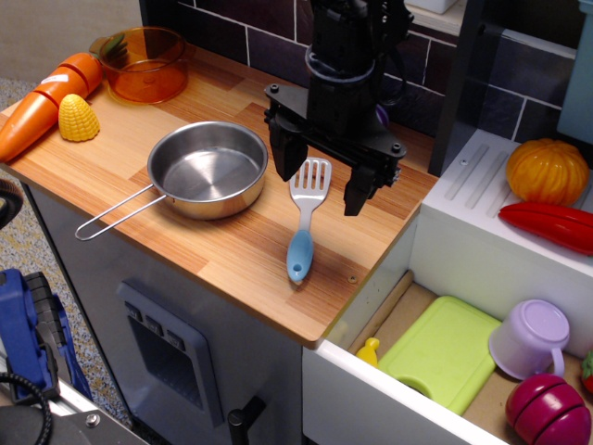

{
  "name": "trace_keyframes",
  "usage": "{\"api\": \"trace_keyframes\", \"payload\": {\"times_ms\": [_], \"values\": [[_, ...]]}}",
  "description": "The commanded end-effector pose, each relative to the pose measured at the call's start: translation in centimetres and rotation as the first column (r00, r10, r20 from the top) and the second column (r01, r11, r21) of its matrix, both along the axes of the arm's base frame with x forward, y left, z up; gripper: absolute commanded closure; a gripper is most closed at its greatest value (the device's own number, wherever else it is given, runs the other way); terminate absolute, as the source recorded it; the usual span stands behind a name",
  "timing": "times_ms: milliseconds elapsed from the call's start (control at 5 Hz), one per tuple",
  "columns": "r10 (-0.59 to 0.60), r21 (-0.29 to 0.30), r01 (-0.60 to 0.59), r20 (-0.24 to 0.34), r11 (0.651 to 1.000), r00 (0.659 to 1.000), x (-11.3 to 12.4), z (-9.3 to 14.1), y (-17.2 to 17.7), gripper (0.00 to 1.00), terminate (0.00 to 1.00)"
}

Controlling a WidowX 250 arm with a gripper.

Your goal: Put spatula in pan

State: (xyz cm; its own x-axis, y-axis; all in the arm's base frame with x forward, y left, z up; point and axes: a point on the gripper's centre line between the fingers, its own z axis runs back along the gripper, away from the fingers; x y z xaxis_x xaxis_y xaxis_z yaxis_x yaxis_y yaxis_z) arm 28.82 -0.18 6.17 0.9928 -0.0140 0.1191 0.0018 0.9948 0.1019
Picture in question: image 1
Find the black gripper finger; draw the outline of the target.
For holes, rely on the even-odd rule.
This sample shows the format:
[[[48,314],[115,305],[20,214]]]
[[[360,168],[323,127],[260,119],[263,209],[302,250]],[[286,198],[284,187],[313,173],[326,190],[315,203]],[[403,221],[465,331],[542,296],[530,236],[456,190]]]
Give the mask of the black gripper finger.
[[[289,181],[308,155],[302,128],[284,115],[268,118],[270,145],[275,169],[283,181]]]
[[[390,183],[376,169],[366,165],[353,168],[344,193],[344,214],[358,216],[366,201],[385,185]]]

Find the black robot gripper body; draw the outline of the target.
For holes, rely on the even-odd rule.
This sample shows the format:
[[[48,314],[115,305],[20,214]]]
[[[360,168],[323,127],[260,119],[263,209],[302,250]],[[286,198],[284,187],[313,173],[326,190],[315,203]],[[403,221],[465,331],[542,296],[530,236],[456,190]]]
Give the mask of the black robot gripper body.
[[[379,109],[383,73],[338,80],[313,74],[308,88],[272,83],[265,87],[270,106],[265,121],[277,113],[302,128],[307,146],[353,168],[376,169],[392,185],[399,177],[403,144],[388,130]]]

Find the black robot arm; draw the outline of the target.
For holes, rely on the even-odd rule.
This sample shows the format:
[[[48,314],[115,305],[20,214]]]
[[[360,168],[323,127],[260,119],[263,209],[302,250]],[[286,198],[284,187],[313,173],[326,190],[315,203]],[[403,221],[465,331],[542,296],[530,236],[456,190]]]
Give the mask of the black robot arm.
[[[309,85],[271,84],[265,121],[275,168],[289,180],[314,147],[351,169],[345,214],[356,216],[377,189],[392,185],[405,156],[380,118],[388,59],[409,34],[412,14],[401,1],[314,1]]]

